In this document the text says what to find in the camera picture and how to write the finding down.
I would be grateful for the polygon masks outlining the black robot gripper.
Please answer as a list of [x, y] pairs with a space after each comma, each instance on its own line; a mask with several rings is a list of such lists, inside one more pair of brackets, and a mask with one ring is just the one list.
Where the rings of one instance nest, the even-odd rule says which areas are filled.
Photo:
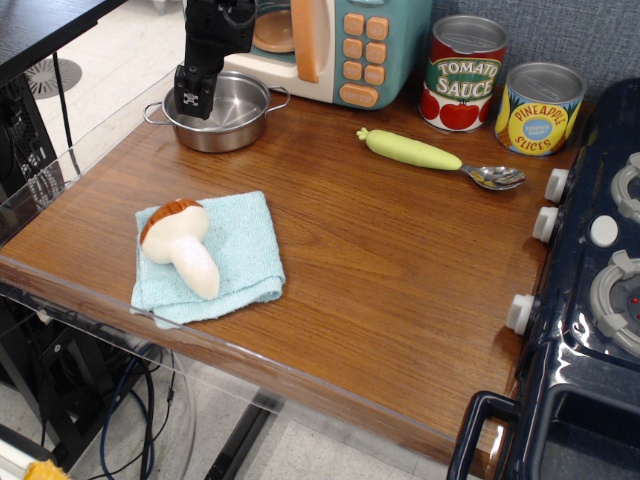
[[224, 59], [251, 50], [258, 12], [257, 1], [187, 1], [185, 8], [185, 58], [174, 73], [177, 113], [191, 106], [188, 77], [203, 77], [199, 114], [208, 119], [214, 104], [217, 74]]

